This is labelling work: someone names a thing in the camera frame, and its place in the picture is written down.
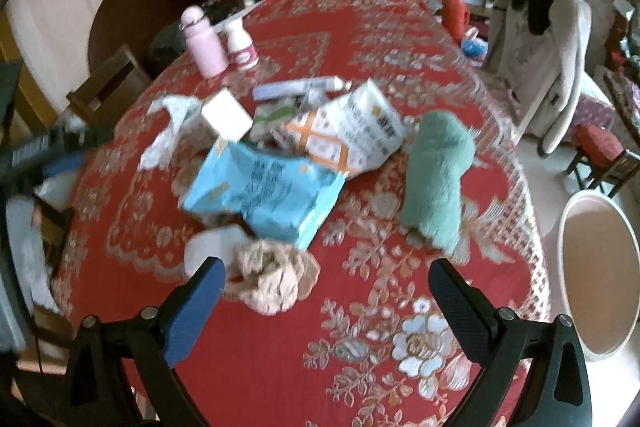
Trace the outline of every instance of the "pink label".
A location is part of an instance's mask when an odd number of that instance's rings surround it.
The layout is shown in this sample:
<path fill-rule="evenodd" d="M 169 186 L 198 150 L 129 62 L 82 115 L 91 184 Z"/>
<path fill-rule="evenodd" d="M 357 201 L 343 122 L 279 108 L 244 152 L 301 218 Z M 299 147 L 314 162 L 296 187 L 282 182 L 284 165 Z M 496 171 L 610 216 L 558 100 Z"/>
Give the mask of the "pink label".
<path fill-rule="evenodd" d="M 244 50 L 229 54 L 229 58 L 236 65 L 245 66 L 247 64 L 251 64 L 252 62 L 255 62 L 255 59 L 258 58 L 258 52 L 255 50 L 255 46 L 252 44 Z"/>

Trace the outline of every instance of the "beige coat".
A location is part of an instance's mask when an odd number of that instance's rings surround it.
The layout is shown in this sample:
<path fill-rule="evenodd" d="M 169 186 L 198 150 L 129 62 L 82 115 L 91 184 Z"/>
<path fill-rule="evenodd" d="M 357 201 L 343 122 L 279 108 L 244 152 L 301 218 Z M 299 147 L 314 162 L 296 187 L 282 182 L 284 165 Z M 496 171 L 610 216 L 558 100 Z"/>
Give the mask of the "beige coat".
<path fill-rule="evenodd" d="M 534 36 L 526 14 L 511 9 L 511 0 L 496 0 L 494 8 L 484 68 L 507 80 L 520 103 L 516 139 L 534 134 L 542 140 L 542 151 L 551 153 L 569 128 L 580 97 L 591 9 L 584 0 L 554 0 L 551 27 Z"/>

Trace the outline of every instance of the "white bottle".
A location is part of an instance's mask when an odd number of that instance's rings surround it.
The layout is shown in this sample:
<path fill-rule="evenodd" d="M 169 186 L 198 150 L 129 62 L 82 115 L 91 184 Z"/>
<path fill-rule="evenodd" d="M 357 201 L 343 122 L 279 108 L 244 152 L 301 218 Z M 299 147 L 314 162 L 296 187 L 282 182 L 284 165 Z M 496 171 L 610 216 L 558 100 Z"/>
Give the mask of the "white bottle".
<path fill-rule="evenodd" d="M 253 68 L 258 63 L 258 52 L 251 35 L 242 27 L 242 17 L 229 21 L 225 32 L 229 62 L 235 63 L 241 71 Z"/>

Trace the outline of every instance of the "green towel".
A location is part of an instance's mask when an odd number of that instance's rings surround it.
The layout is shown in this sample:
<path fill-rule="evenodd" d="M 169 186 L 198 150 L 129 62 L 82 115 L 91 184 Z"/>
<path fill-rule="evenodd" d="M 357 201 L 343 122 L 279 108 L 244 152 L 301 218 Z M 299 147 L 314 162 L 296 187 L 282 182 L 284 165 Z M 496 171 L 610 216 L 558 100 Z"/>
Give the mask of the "green towel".
<path fill-rule="evenodd" d="M 460 236 L 460 178 L 471 166 L 476 147 L 452 112 L 425 113 L 406 168 L 400 223 L 417 229 L 433 248 L 453 252 Z"/>

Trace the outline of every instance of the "small wooden stool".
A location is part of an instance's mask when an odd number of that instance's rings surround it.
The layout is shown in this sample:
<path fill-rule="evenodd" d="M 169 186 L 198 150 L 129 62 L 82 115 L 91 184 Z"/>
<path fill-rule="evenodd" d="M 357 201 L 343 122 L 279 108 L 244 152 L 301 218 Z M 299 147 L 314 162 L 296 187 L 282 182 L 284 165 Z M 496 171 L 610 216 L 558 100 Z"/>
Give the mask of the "small wooden stool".
<path fill-rule="evenodd" d="M 640 156 L 625 149 L 611 131 L 595 125 L 580 124 L 575 128 L 574 137 L 577 154 L 569 164 L 566 174 L 575 172 L 581 189 L 585 188 L 585 182 L 589 180 L 591 184 L 587 188 L 599 187 L 602 182 L 611 183 L 614 187 L 609 198 L 612 198 L 640 171 Z M 578 164 L 590 166 L 591 174 L 586 180 L 580 178 Z"/>

